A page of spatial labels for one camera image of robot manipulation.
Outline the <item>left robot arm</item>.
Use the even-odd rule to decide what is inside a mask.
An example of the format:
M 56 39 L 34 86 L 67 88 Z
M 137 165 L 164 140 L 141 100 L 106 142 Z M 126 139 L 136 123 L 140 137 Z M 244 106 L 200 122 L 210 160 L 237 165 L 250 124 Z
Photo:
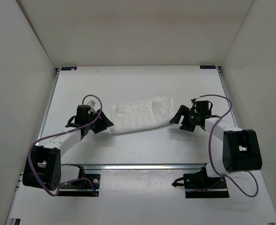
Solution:
M 23 185 L 41 188 L 49 193 L 57 190 L 62 181 L 61 157 L 90 130 L 97 134 L 113 125 L 102 109 L 96 111 L 93 106 L 79 105 L 76 115 L 68 120 L 66 130 L 52 135 L 51 140 L 44 145 L 34 144 L 30 147 L 23 172 Z

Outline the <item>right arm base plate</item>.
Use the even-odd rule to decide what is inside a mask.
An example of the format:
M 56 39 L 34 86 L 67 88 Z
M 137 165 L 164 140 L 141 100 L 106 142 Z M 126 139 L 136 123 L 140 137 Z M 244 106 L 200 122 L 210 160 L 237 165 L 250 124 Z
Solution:
M 205 167 L 195 173 L 184 173 L 172 184 L 173 187 L 184 187 L 186 199 L 229 198 L 224 177 L 209 177 Z

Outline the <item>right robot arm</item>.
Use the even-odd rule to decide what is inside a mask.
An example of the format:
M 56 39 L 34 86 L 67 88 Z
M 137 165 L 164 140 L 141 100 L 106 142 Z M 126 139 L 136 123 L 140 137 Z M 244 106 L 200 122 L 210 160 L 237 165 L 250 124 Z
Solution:
M 241 129 L 232 126 L 220 116 L 212 114 L 213 103 L 205 100 L 192 100 L 192 107 L 181 105 L 171 124 L 181 124 L 180 129 L 193 132 L 196 127 L 209 133 L 209 137 L 217 137 L 222 141 L 221 155 L 217 160 L 212 156 L 210 162 L 199 172 L 189 177 L 190 184 L 210 187 L 219 177 L 233 172 L 256 171 L 262 168 L 262 158 L 257 134 L 252 129 Z

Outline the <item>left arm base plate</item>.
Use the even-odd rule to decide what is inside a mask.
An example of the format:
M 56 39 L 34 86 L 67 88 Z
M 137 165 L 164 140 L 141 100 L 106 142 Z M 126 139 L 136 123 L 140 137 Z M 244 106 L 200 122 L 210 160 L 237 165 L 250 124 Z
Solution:
M 58 196 L 98 197 L 100 178 L 100 173 L 90 173 L 83 165 L 64 164 L 61 166 Z

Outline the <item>white pleated skirt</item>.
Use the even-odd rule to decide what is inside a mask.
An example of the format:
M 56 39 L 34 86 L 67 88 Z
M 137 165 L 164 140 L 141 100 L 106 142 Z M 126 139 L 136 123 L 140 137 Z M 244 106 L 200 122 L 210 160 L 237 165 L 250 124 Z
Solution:
M 169 124 L 173 118 L 174 100 L 161 96 L 135 100 L 111 106 L 109 114 L 114 124 L 109 129 L 115 135 L 155 129 Z

